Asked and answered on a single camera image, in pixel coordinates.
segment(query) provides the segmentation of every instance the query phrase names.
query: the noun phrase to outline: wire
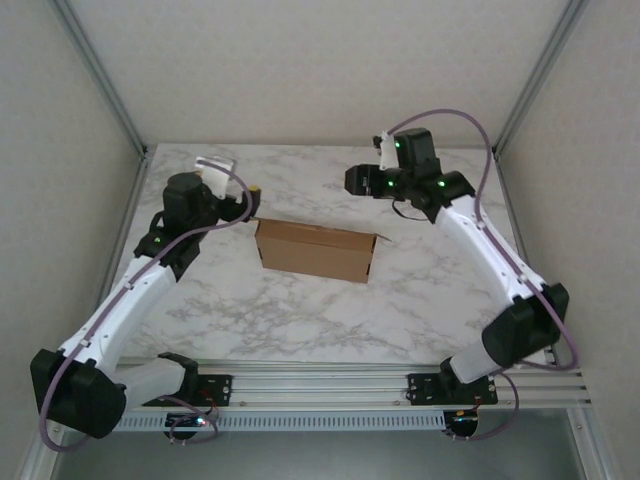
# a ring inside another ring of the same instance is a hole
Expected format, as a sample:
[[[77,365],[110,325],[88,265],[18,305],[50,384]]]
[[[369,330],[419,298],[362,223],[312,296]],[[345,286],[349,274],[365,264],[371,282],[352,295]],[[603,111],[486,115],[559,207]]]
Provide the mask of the wire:
[[[429,220],[428,218],[414,218],[414,217],[407,217],[404,213],[402,213],[400,210],[398,210],[398,207],[396,207],[396,199],[393,199],[393,201],[391,202],[391,208],[393,209],[394,212],[396,212],[398,214],[398,216],[406,219],[406,220],[415,220],[416,222],[426,222],[427,220]]]
[[[211,406],[209,407],[209,411],[206,413],[206,415],[211,415],[211,412],[213,412],[213,409],[215,408],[217,418],[220,418],[220,409],[216,405],[216,402],[213,401],[213,395],[211,395],[208,390],[198,390],[198,393],[204,395],[204,398],[206,400],[211,400]]]
[[[496,427],[487,433],[474,435],[473,437],[460,437],[455,433],[453,433],[451,430],[447,430],[445,434],[448,437],[453,438],[453,440],[462,439],[467,442],[477,442],[478,440],[486,440],[487,438],[494,437],[499,433],[504,432],[507,428],[513,425],[513,422],[516,421],[516,417],[518,416],[518,412],[520,412],[520,396],[518,395],[518,389],[516,388],[516,384],[513,383],[513,380],[511,380],[511,377],[509,377],[506,373],[498,373],[497,375],[504,377],[507,380],[507,382],[509,382],[509,385],[511,385],[511,389],[513,390],[513,396],[515,398],[515,406],[513,407],[513,412],[511,413],[511,417],[509,417],[509,420],[507,420],[505,423],[503,423],[499,427]]]
[[[476,405],[471,410],[477,412],[478,409],[482,406],[482,397],[476,393],[473,395],[473,398],[476,401]]]
[[[200,233],[211,232],[213,230],[222,230],[223,228],[232,227],[233,225],[236,225],[236,224],[242,222],[245,218],[247,218],[247,217],[249,217],[249,215],[251,215],[251,211],[253,210],[253,198],[251,197],[251,191],[249,190],[249,187],[247,187],[247,185],[242,181],[242,179],[238,175],[236,175],[234,172],[232,172],[230,170],[227,170],[227,169],[225,169],[225,168],[223,168],[223,167],[221,167],[219,165],[216,165],[213,162],[209,162],[209,161],[204,160],[204,159],[196,160],[196,165],[203,165],[205,167],[210,167],[210,168],[213,168],[214,170],[221,171],[221,172],[229,175],[229,177],[231,177],[233,180],[235,180],[240,185],[240,187],[242,188],[243,193],[247,197],[247,208],[246,208],[246,210],[238,218],[236,218],[235,220],[232,220],[232,221],[230,221],[228,223],[224,223],[224,224],[220,224],[220,225],[211,225],[211,226],[208,226],[208,227],[195,228],[195,229],[190,230],[190,231],[188,231],[186,233],[183,233],[182,235],[177,237],[175,240],[173,240],[171,243],[169,243],[165,248],[163,248],[155,257],[153,257],[151,260],[149,260],[149,262],[147,262],[147,264],[144,267],[142,267],[140,270],[138,270],[138,272],[135,273],[131,277],[131,279],[129,280],[129,285],[130,286],[135,286],[136,282],[145,273],[147,273],[149,271],[149,269],[151,269],[154,265],[156,265],[158,262],[160,262],[160,260],[167,253],[169,253],[171,251],[171,249],[173,249],[176,245],[178,245],[184,239],[186,239],[186,238],[188,238],[188,237],[190,237],[192,235],[197,235],[197,234],[200,234]],[[104,323],[104,321],[108,317],[109,313],[111,313],[111,311],[116,307],[116,305],[120,302],[122,297],[124,297],[124,295],[128,291],[129,291],[129,289],[127,287],[123,287],[113,296],[113,298],[109,301],[109,303],[102,310],[102,312],[100,312],[100,314],[98,315],[98,318],[96,319],[96,321],[93,322],[91,327],[89,327],[89,330],[87,331],[85,336],[82,338],[80,343],[78,343],[78,345],[76,345],[76,347],[71,351],[69,356],[64,359],[64,361],[62,362],[62,365],[60,365],[60,368],[58,368],[58,370],[56,371],[55,375],[53,376],[53,379],[51,380],[51,383],[49,384],[49,388],[47,389],[47,393],[45,394],[44,400],[42,401],[42,407],[40,409],[40,419],[39,419],[39,422],[38,422],[38,426],[39,426],[40,437],[42,438],[42,442],[48,448],[50,448],[51,450],[53,450],[55,452],[62,453],[62,452],[73,452],[73,451],[76,451],[78,448],[80,448],[84,444],[84,442],[87,441],[88,436],[84,437],[78,443],[75,443],[73,445],[58,445],[57,443],[55,443],[51,439],[51,437],[49,437],[49,432],[47,430],[47,414],[49,413],[49,408],[51,407],[51,401],[53,399],[53,395],[55,394],[55,391],[58,388],[58,384],[60,383],[60,380],[62,379],[62,376],[65,374],[65,372],[67,371],[67,369],[69,368],[69,366],[71,365],[73,360],[78,356],[78,354],[84,348],[83,344],[88,345],[90,343],[91,338],[94,336],[96,331],[100,328],[100,326]]]
[[[220,418],[219,416],[219,411],[218,411],[218,416],[215,419],[212,419],[209,417],[208,414],[204,413],[202,410],[200,410],[197,407],[194,407],[193,405],[191,405],[190,403],[185,402],[184,400],[180,400],[179,398],[176,397],[172,397],[171,395],[162,395],[161,397],[158,397],[158,399],[160,400],[168,400],[170,402],[175,403],[176,405],[180,405],[182,407],[188,408],[189,410],[191,410],[193,412],[193,415],[184,415],[180,418],[178,418],[175,422],[173,422],[171,424],[171,428],[169,429],[169,440],[171,441],[171,443],[174,443],[175,441],[175,437],[174,437],[174,433],[175,433],[175,429],[178,427],[178,425],[180,425],[182,422],[184,422],[185,420],[189,419],[189,418],[206,418],[209,423],[211,424],[211,426],[213,427],[213,433],[211,435],[209,435],[208,437],[204,437],[204,438],[196,438],[194,440],[182,440],[181,443],[182,445],[187,445],[187,444],[196,444],[196,443],[206,443],[206,442],[210,442],[211,440],[214,440],[215,438],[218,437],[218,423],[216,420],[218,420],[218,418]]]

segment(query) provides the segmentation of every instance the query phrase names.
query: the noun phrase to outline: gray floor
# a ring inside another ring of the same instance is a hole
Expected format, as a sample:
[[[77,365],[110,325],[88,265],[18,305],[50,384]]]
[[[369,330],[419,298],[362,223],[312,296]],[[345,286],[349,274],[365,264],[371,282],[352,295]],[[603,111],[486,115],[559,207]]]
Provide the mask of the gray floor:
[[[483,429],[506,413],[481,414]],[[55,479],[582,479],[564,412],[522,412],[493,439],[439,432],[233,433],[171,446],[161,433],[120,433],[59,457]]]

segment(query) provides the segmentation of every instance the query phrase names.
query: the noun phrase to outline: black cable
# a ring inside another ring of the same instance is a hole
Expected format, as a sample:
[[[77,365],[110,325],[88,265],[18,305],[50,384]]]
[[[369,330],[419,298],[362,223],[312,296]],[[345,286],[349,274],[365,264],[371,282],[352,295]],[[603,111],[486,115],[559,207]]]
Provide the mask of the black cable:
[[[393,208],[393,211],[396,212],[402,218],[404,218],[406,220],[414,220],[416,222],[426,222],[427,220],[429,220],[428,218],[407,217],[404,213],[402,213],[400,210],[398,210],[398,207],[396,207],[396,202],[397,202],[397,200],[393,200],[391,202],[391,208]]]

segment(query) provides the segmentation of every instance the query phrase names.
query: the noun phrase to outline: white wall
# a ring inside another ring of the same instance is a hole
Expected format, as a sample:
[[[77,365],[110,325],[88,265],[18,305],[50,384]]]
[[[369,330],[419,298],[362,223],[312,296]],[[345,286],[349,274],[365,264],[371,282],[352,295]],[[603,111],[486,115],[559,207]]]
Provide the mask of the white wall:
[[[0,465],[12,478],[37,423],[29,362],[95,306],[136,161],[47,2],[0,2],[0,45]]]
[[[147,143],[369,145],[438,107],[495,139],[566,0],[72,3]]]
[[[536,267],[571,294],[598,416],[640,478],[640,2],[593,1],[502,165]]]

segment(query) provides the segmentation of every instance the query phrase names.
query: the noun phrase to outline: metal frame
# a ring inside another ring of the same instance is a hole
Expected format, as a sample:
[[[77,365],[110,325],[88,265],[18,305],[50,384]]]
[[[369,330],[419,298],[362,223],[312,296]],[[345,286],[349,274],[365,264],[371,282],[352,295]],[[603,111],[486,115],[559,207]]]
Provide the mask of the metal frame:
[[[593,410],[568,409],[567,415],[587,480],[622,478],[605,445],[595,412]]]
[[[588,4],[589,0],[569,0],[567,3],[498,135],[495,145],[498,156],[502,155],[509,146]]]
[[[114,432],[158,432],[171,430],[168,413],[174,409],[129,412],[122,417]],[[380,411],[229,411],[216,419],[220,432],[381,432],[442,431],[446,428],[444,412],[416,410]],[[176,432],[199,432],[210,425],[176,427]]]
[[[130,359],[129,365],[143,363]],[[411,406],[405,398],[410,373],[436,373],[438,367],[386,364],[308,364],[263,362],[200,363],[204,375],[233,375],[229,407],[224,411],[417,411],[444,410],[441,406]],[[518,387],[521,408],[591,408],[579,370],[545,372],[532,368],[508,371]],[[502,377],[495,378],[498,404],[486,410],[510,410],[514,395]],[[469,405],[451,405],[460,410]],[[136,411],[149,411],[141,407]]]
[[[49,0],[49,5],[57,14],[60,23],[67,31],[71,42],[76,47],[80,58],[84,62],[87,70],[93,77],[100,93],[107,101],[107,105],[115,115],[116,120],[127,135],[129,142],[138,153],[138,157],[144,159],[147,147],[142,142],[142,138],[131,120],[127,109],[125,108],[118,92],[114,88],[109,75],[100,63],[100,59],[96,54],[89,37],[85,33],[78,16],[76,15],[71,3],[68,0]]]
[[[67,431],[65,427],[50,422],[49,437],[56,443],[63,442]],[[16,480],[49,480],[53,474],[58,454],[49,450],[40,440],[40,433],[36,432],[27,452],[27,458]]]

